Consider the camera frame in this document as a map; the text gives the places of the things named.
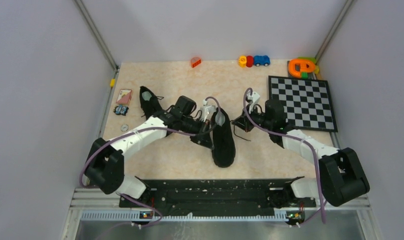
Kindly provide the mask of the black shoe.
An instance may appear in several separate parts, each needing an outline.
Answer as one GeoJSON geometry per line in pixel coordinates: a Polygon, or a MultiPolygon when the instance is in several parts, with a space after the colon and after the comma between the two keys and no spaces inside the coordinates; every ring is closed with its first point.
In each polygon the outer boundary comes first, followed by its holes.
{"type": "Polygon", "coordinates": [[[233,139],[231,120],[225,110],[220,110],[212,116],[212,126],[217,126],[212,131],[212,141],[214,149],[211,150],[214,164],[220,168],[227,168],[234,162],[236,156],[236,147],[233,139]]]}
{"type": "Polygon", "coordinates": [[[163,110],[159,100],[164,99],[163,96],[158,96],[149,88],[141,86],[139,90],[140,108],[144,113],[144,117],[149,119],[155,112],[163,110]]]}

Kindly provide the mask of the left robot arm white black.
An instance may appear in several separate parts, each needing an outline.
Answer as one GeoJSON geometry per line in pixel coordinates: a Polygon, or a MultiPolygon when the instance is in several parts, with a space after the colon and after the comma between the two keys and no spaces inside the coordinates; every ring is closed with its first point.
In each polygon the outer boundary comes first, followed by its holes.
{"type": "Polygon", "coordinates": [[[138,177],[125,174],[125,161],[171,133],[189,136],[193,143],[212,149],[210,132],[217,125],[211,125],[208,118],[220,112],[220,104],[214,97],[206,97],[199,118],[191,116],[195,106],[195,101],[180,96],[169,110],[155,112],[138,127],[109,140],[98,138],[90,148],[80,176],[86,176],[106,195],[126,194],[137,206],[147,205],[150,201],[148,187],[138,177]],[[208,104],[209,99],[215,104],[208,104]]]}

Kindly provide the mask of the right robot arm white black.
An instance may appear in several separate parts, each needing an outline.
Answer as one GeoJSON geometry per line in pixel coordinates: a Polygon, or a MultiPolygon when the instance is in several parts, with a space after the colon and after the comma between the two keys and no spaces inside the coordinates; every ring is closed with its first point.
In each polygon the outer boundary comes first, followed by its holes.
{"type": "Polygon", "coordinates": [[[273,143],[298,154],[315,167],[315,177],[298,177],[287,184],[283,192],[287,205],[296,206],[303,198],[314,198],[339,207],[371,190],[354,149],[326,145],[296,129],[286,120],[284,107],[278,100],[266,101],[263,112],[255,110],[255,104],[245,99],[242,115],[233,124],[246,132],[257,128],[267,133],[273,143]]]}

